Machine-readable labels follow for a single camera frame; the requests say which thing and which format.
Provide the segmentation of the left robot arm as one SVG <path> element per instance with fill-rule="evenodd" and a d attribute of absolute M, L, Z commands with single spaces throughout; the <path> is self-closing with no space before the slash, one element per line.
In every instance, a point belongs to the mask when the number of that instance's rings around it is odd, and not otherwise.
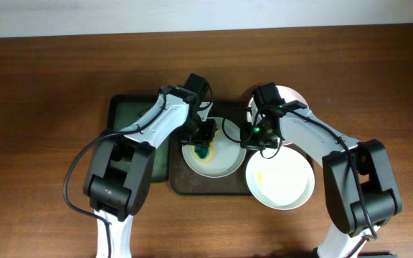
<path fill-rule="evenodd" d="M 202 120 L 208 82 L 169 85 L 152 107 L 120 130 L 105 130 L 86 146 L 93 149 L 84 194 L 98 223 L 98 257 L 130 257 L 134 216 L 148 195 L 156 150 L 171 135 L 185 145 L 209 146 L 216 125 Z"/>

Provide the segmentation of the green yellow sponge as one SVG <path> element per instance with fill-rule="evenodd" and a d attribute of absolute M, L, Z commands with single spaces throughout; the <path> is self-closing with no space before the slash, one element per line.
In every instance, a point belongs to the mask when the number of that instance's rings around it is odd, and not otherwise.
<path fill-rule="evenodd" d="M 202 163 L 209 163 L 214 157 L 213 145 L 210 145 L 209 147 L 193 145 L 191 147 L 191 152 L 193 157 Z"/>

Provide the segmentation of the white plate with stain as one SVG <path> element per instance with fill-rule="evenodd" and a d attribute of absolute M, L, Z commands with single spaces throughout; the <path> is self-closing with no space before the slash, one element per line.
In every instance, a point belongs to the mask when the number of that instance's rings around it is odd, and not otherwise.
<path fill-rule="evenodd" d="M 251 156 L 245 169 L 247 187 L 262 204 L 277 210 L 296 209 L 306 203 L 315 189 L 311 162 L 302 153 L 282 147 L 279 152 L 265 150 Z"/>

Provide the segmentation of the grey-white plate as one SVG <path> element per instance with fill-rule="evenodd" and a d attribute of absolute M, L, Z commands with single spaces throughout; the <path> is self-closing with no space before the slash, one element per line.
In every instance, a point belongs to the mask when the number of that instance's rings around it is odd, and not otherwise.
<path fill-rule="evenodd" d="M 222 130 L 222 122 L 224 122 L 226 134 L 230 138 L 238 138 L 240 129 L 235 123 L 221 117 L 211 117 L 211 119 L 217 123 L 214 139 L 209 144 L 209 146 L 213 145 L 214 149 L 212 161 L 202 163 L 195 159 L 191 152 L 192 145 L 184 145 L 181 151 L 191 170 L 207 178 L 220 178 L 235 172 L 242 165 L 247 151 L 241 148 L 239 143 L 232 142 L 226 137 Z"/>

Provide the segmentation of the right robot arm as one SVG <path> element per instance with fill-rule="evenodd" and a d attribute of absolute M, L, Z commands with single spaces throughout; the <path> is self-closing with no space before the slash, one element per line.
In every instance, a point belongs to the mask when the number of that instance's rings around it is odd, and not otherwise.
<path fill-rule="evenodd" d="M 357 257 L 377 231 L 402 211 L 402 198 L 384 144 L 361 142 L 318 119 L 298 100 L 256 103 L 244 127 L 244 148 L 276 148 L 287 140 L 323 169 L 325 200 L 332 224 L 314 257 Z"/>

